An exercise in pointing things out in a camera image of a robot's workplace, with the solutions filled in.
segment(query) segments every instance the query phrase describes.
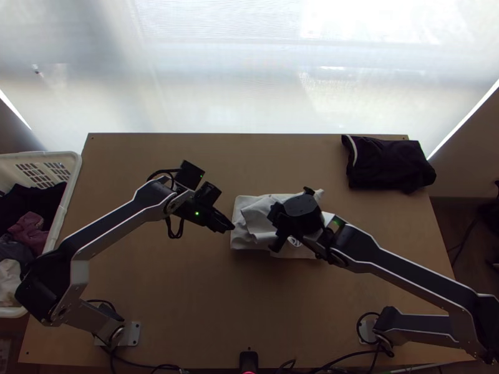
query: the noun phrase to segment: pink clothing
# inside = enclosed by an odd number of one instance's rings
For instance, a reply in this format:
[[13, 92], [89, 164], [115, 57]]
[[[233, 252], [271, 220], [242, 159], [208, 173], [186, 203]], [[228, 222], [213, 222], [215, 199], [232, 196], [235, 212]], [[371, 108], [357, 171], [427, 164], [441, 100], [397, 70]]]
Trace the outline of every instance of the pink clothing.
[[40, 256], [49, 235], [48, 231], [41, 231], [41, 227], [43, 227], [43, 218], [36, 213], [28, 212], [7, 231], [12, 234], [15, 241], [27, 245], [35, 256]]

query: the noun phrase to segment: white plastic basket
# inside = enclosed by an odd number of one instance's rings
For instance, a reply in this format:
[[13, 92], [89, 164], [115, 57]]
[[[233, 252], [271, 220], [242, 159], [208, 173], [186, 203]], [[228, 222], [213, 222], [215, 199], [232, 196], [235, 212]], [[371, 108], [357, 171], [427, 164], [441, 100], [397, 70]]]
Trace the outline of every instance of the white plastic basket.
[[[42, 189], [60, 182], [67, 183], [43, 253], [51, 251], [56, 244], [81, 166], [82, 158], [74, 152], [40, 151], [0, 155], [0, 191], [3, 193], [9, 192], [16, 183]], [[24, 307], [0, 307], [0, 318], [18, 318], [24, 314]]]

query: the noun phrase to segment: crumpled white fabric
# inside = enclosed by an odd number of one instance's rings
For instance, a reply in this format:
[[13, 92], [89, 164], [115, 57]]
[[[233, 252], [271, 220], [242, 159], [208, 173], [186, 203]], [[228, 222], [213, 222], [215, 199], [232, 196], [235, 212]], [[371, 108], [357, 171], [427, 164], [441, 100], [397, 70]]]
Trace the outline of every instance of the crumpled white fabric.
[[0, 262], [0, 307], [20, 307], [14, 297], [21, 284], [21, 265], [16, 260], [5, 259]]
[[[315, 191], [314, 198], [318, 202], [324, 194], [323, 189]], [[235, 228], [230, 234], [231, 249], [261, 249], [269, 251], [271, 256], [279, 258], [315, 259], [314, 253], [303, 246], [295, 238], [289, 237], [288, 242], [279, 253], [268, 249], [276, 239], [276, 228], [267, 219], [270, 207], [274, 203], [283, 203], [293, 196], [303, 194], [265, 194], [261, 196], [237, 196], [234, 202], [232, 223]], [[324, 225], [327, 226], [333, 214], [323, 212]]]

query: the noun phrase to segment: brown tabletop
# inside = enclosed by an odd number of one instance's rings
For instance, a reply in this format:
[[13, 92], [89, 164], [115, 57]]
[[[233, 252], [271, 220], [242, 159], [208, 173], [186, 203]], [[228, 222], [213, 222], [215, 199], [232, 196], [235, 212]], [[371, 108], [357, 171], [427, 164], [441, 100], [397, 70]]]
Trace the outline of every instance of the brown tabletop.
[[[402, 136], [385, 136], [401, 139]], [[371, 233], [385, 249], [453, 277], [429, 197], [396, 191], [351, 191], [339, 135], [90, 134], [60, 237], [130, 200], [157, 169], [186, 159], [222, 190], [216, 207], [231, 217], [239, 194], [297, 193], [323, 188], [322, 210]], [[178, 221], [173, 218], [173, 225]], [[366, 349], [357, 318], [393, 305], [405, 313], [441, 310], [370, 274], [318, 260], [273, 259], [229, 248], [230, 235], [186, 223], [171, 240], [163, 221], [147, 223], [90, 264], [85, 299], [107, 299], [127, 320], [141, 321], [137, 347], [120, 355], [185, 368], [234, 368], [251, 347], [262, 367], [297, 358], [316, 367]], [[380, 365], [471, 360], [464, 351], [408, 343]], [[21, 362], [105, 366], [93, 338], [30, 318]], [[359, 356], [345, 365], [368, 365]]]

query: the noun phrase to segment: black garment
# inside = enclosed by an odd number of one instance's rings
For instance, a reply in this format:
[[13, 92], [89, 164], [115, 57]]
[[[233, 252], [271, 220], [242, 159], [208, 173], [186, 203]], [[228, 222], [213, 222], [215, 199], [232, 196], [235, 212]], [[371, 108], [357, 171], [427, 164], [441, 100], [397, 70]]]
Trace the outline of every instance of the black garment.
[[0, 198], [0, 235], [30, 211], [43, 217], [43, 231], [50, 230], [65, 188], [66, 182], [46, 189], [15, 184]]
[[404, 193], [431, 185], [437, 174], [416, 140], [379, 140], [342, 135], [349, 150], [350, 188], [399, 189]]

